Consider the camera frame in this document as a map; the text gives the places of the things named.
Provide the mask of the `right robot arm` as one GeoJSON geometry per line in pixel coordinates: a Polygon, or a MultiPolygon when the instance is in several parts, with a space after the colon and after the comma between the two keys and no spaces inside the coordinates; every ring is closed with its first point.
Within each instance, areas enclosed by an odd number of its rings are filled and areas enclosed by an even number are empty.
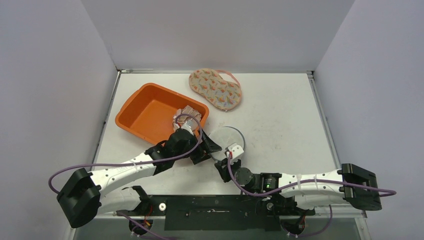
{"type": "Polygon", "coordinates": [[[252,173],[241,166],[241,160],[231,165],[216,161],[214,166],[225,183],[233,180],[249,196],[282,197],[282,207],[290,215],[332,204],[350,204],[363,211],[382,209],[376,175],[351,163],[316,174],[252,173]]]}

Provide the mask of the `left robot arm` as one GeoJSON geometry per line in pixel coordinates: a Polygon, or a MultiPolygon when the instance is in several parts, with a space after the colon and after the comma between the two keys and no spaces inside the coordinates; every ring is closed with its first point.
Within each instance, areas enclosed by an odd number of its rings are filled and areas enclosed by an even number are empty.
{"type": "Polygon", "coordinates": [[[98,214],[120,210],[144,215],[148,195],[140,186],[126,187],[141,178],[155,176],[173,167],[175,161],[190,158],[193,164],[210,159],[222,147],[199,130],[199,136],[179,128],[167,140],[120,164],[103,164],[87,171],[79,166],[57,193],[56,199],[72,228],[79,228],[98,214]]]}

